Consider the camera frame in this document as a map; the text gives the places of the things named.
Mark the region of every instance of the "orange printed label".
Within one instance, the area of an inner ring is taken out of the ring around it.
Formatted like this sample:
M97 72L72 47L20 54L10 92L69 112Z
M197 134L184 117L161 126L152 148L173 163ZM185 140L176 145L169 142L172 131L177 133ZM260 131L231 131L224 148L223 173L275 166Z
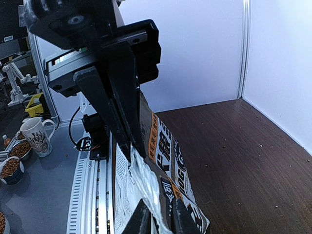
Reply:
M170 182L171 182L172 189L174 191L176 199L181 198L183 201L182 193L180 192L180 190L177 188L177 186L175 185L175 183L173 183L171 179L170 179Z
M150 159L155 163L155 154L157 148L157 136L158 136L158 117L152 112L152 129L150 139L148 141L148 154Z

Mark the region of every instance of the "dark wooden surface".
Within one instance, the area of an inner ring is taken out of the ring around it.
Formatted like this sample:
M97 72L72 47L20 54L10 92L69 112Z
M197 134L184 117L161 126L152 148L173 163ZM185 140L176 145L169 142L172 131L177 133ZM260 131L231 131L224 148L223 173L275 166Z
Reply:
M312 234L312 158L243 100L158 114L211 234Z

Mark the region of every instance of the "gray tabletop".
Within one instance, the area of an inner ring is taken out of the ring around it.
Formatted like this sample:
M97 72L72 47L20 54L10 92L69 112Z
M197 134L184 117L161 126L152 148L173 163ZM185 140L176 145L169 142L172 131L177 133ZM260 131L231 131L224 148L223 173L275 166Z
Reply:
M72 127L75 140L83 126ZM52 137L53 151L45 158L35 153L25 162L22 180L0 186L0 210L7 217L11 234L65 234L72 182L78 151L68 129L58 129Z

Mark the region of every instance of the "white wall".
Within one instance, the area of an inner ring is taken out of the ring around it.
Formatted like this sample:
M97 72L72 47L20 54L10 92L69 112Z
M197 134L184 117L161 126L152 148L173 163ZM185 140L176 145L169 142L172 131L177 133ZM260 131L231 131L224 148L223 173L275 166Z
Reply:
M253 0L244 98L312 154L312 1Z
M162 48L159 77L142 85L158 111L236 99L242 0L127 0L125 24L153 19Z

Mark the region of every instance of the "bottle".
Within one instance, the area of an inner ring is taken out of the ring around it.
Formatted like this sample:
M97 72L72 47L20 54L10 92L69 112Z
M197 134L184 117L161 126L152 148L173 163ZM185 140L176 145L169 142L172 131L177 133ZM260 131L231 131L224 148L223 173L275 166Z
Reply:
M4 140L4 146L5 146L5 148L6 147L8 147L8 145L10 144L10 142L11 142L11 139L10 138L8 138L8 136L7 135L3 135L3 140Z

